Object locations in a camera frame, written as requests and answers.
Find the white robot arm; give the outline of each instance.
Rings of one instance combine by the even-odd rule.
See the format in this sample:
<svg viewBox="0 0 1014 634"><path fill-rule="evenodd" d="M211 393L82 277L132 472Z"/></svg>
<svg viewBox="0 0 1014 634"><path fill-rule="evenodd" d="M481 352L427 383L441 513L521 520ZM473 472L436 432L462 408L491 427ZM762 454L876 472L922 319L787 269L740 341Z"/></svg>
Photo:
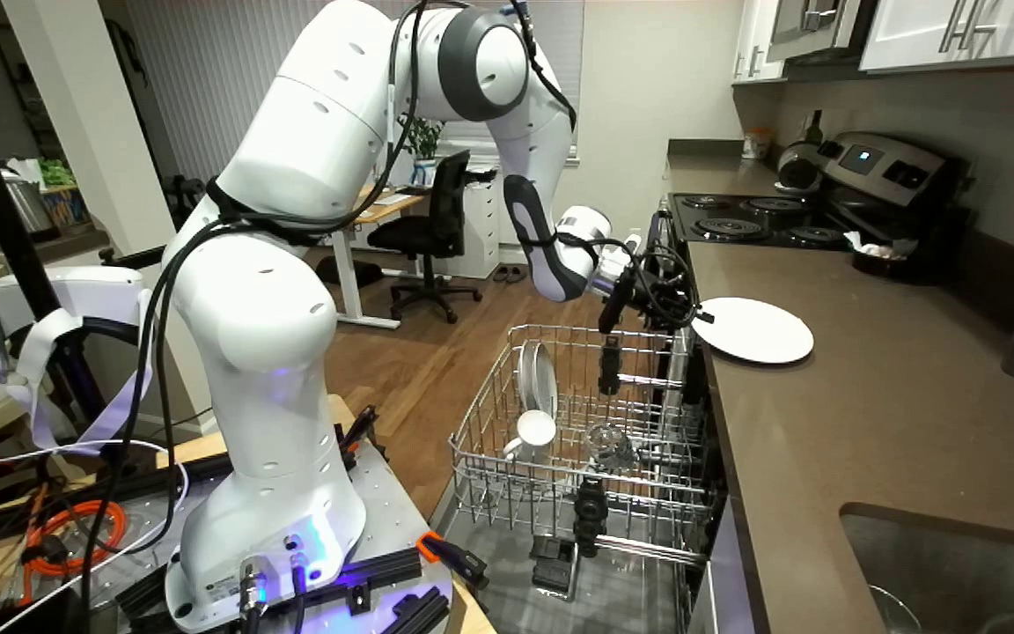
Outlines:
<svg viewBox="0 0 1014 634"><path fill-rule="evenodd" d="M321 373L334 299L282 235L347 223L392 103L487 118L535 289L573 299L593 283L607 223L590 208L546 218L569 150L569 108L550 83L504 15L449 2L392 22L331 0L302 28L239 150L165 251L163 284L199 344L231 458L165 579L184 631L237 619L254 579L268 607L302 592L299 579L331 583L365 527Z"/></svg>

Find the wire rack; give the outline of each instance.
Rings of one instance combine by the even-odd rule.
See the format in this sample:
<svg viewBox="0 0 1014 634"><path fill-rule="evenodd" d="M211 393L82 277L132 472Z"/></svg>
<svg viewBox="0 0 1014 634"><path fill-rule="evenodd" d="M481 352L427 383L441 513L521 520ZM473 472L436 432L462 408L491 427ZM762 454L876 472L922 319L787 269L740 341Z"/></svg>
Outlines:
<svg viewBox="0 0 1014 634"><path fill-rule="evenodd" d="M618 392L597 392L603 350L618 350ZM521 350L539 344L555 373L555 437L541 454L507 458L521 417ZM681 400L687 339L656 332L521 325L449 432L458 508L473 526L573 539L573 495L605 493L603 548L698 563L712 513L700 488L706 420Z"/></svg>

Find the white plate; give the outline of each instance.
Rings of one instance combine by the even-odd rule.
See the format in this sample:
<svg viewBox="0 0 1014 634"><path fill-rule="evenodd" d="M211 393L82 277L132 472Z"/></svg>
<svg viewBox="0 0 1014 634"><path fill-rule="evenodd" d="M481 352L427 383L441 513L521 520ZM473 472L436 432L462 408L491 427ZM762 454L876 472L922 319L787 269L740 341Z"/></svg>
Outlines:
<svg viewBox="0 0 1014 634"><path fill-rule="evenodd" d="M523 341L517 350L514 380L517 380L521 408L541 408L555 417L555 373L553 373L546 344Z"/></svg>
<svg viewBox="0 0 1014 634"><path fill-rule="evenodd" d="M555 417L555 373L553 373L553 364L546 357L546 344L530 344L530 399L535 399L535 408Z"/></svg>
<svg viewBox="0 0 1014 634"><path fill-rule="evenodd" d="M814 352L814 332L774 304L715 297L704 299L704 313L715 319L693 318L688 326L724 357L746 364L800 364Z"/></svg>

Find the office chair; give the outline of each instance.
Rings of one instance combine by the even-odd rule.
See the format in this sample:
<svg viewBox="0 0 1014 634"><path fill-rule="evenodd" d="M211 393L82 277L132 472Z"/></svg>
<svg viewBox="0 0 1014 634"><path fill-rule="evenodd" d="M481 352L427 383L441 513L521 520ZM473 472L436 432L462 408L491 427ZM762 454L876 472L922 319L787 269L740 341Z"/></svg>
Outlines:
<svg viewBox="0 0 1014 634"><path fill-rule="evenodd" d="M401 251L404 258L420 258L420 283L394 283L392 284L392 318L401 319L401 309L413 304L436 304L446 325L458 325L458 313L446 306L442 297L473 297L481 299L473 284L449 284L434 276L434 258L465 255L465 186L487 184L496 171L467 171L467 150L458 150L436 167L430 213L404 213L392 225L368 232L368 245Z"/></svg>
<svg viewBox="0 0 1014 634"><path fill-rule="evenodd" d="M170 203L170 223L176 230L184 230L184 223L189 218L189 211L196 208L204 184L199 178L186 178L186 177L173 177L165 186L165 203Z"/></svg>

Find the wire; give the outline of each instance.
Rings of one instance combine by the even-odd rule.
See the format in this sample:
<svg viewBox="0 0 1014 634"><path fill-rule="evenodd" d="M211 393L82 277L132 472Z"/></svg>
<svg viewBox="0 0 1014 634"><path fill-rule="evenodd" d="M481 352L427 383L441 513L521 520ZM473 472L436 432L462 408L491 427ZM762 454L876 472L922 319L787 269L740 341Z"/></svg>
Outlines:
<svg viewBox="0 0 1014 634"><path fill-rule="evenodd" d="M206 408L196 408L192 417L184 417L184 420L173 420L173 427L189 427L189 421L199 421L199 417L213 411L213 405Z"/></svg>
<svg viewBox="0 0 1014 634"><path fill-rule="evenodd" d="M306 567L292 567L292 634L302 634L302 611L306 611Z"/></svg>
<svg viewBox="0 0 1014 634"><path fill-rule="evenodd" d="M302 223L295 213L272 213L272 211L260 211L264 223L275 223L275 225L292 225L299 232L340 232L347 230L381 192L382 186L392 184L392 171L396 167L396 154L408 142L408 125L415 118L415 103L420 103L420 57L415 57L415 46L420 46L420 33L421 33L421 15L427 15L430 0L420 0L413 12L404 12L404 16L396 22L394 28L394 46L392 46L392 59L396 54L396 37L401 37L401 28L404 22L413 16L413 35L408 35L408 103L404 103L404 116L401 116L401 134L394 144L386 144L386 161L382 161L382 171L373 177L373 186L365 189L365 197L339 223Z"/></svg>
<svg viewBox="0 0 1014 634"><path fill-rule="evenodd" d="M82 601L84 601L84 609L91 607L91 588L89 588L91 554L96 554L102 519L106 519L106 511L109 511L109 501L116 495L116 478L120 478L124 462L127 462L127 449L130 449L132 421L138 421L138 411L140 411L140 400L145 400L140 392L145 392L145 370L149 370L149 364L151 364L151 352L154 352L154 370L163 370L163 344L157 344L157 341L165 341L165 332L163 332L163 326L165 326L165 313L163 313L163 326L151 332L154 309L157 309L157 306L170 306L173 284L176 284L180 269L186 263L186 258L189 258L199 242L218 240L218 235L231 235L231 232L254 232L254 225L247 225L247 223L241 223L241 225L221 225L221 223L199 225L199 230L189 235L189 242L184 242L184 245L173 255L173 259L165 259L165 269L163 269L163 276L157 276L157 283L154 283L154 293L151 293L151 299L149 299L145 325L140 325L145 341L140 341L140 350L138 350L138 373L132 373L132 388L130 388L124 439L120 439L120 449L116 449L113 464L109 464L109 478L106 478L106 488L102 488L102 505L98 505L98 513L91 519L91 527L89 527L89 539L84 539L84 570L82 570ZM173 446L173 430L170 430L170 421L165 421L165 439L170 439L170 446L165 446L170 468L176 468L176 454L173 454L176 446ZM170 526L173 526L173 505L165 508L163 527L157 527L149 541L157 541L157 539L170 532Z"/></svg>
<svg viewBox="0 0 1014 634"><path fill-rule="evenodd" d="M634 255L634 245L626 245L623 240L607 240L607 235L584 240L584 235L573 235L573 232L550 232L546 240L529 240L529 242L521 242L521 245L523 245L523 251L535 251L535 245L553 245L553 242L584 251L593 269L597 269L597 259L603 259L593 245L618 245L618 251L630 258L630 263L639 259L639 258Z"/></svg>
<svg viewBox="0 0 1014 634"><path fill-rule="evenodd" d="M514 15L517 15L517 28L521 28L521 37L523 37L530 70L539 73L539 80L546 83L546 91L568 108L569 130L576 130L576 108L573 108L573 103L546 77L546 70L541 70L541 64L539 64L539 43L535 43L530 16L529 16L523 2L521 2L521 0L511 0L511 7L514 7Z"/></svg>
<svg viewBox="0 0 1014 634"><path fill-rule="evenodd" d="M189 472L184 462L176 462L180 474L184 474L184 488L176 495L176 508L186 505L189 495ZM96 563L96 570L106 570L109 563L116 563L120 555L132 554L140 541L149 541L151 532L138 534L130 547L116 548L109 560ZM28 611L41 609L44 601L54 601L61 592L72 588L78 581L84 581L84 570L72 573L71 581L56 583L54 592L44 592L41 599L34 599L31 607L24 607L22 611L12 611L8 622L0 622L0 631L11 631L12 622L22 622Z"/></svg>
<svg viewBox="0 0 1014 634"><path fill-rule="evenodd" d="M34 520L39 508L44 505L44 485L39 485L28 505L17 508L17 513L11 520L0 526L0 539L12 527L17 519L28 519L24 527ZM3 548L0 555L0 570L17 560L17 548L24 547L24 532L17 532L12 547Z"/></svg>
<svg viewBox="0 0 1014 634"><path fill-rule="evenodd" d="M0 464L12 464L12 462L34 462L34 458L44 458L44 454L56 454L56 449L0 454Z"/></svg>
<svg viewBox="0 0 1014 634"><path fill-rule="evenodd" d="M260 634L260 609L248 609L239 622L241 634Z"/></svg>

